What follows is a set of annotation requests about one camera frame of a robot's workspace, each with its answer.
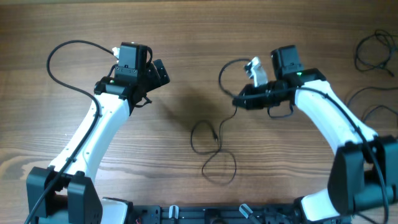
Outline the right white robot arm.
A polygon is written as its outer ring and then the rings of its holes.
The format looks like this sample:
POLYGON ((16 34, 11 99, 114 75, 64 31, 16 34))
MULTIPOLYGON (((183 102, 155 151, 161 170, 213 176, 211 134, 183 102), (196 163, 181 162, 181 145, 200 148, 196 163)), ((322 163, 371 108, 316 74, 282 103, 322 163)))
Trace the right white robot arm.
POLYGON ((294 45, 271 53, 275 80, 269 80, 258 57, 244 70, 253 80, 233 105, 271 109, 288 101, 305 113, 335 156, 326 189, 302 197, 299 207, 309 223, 359 214, 397 203, 397 139, 380 136, 335 95, 317 68, 303 67, 294 45))

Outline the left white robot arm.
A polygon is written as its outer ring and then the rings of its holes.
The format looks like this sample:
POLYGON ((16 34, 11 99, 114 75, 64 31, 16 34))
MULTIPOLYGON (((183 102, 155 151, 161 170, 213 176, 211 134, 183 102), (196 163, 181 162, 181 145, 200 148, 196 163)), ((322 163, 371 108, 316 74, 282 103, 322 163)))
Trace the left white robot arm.
POLYGON ((128 200, 100 198, 95 178, 114 135, 133 110, 151 103, 147 93, 169 83, 160 59, 146 45, 123 42, 109 51, 117 62, 92 94, 50 78, 91 99, 77 131, 47 168, 33 167, 26 179, 26 223, 140 223, 142 212, 128 200))

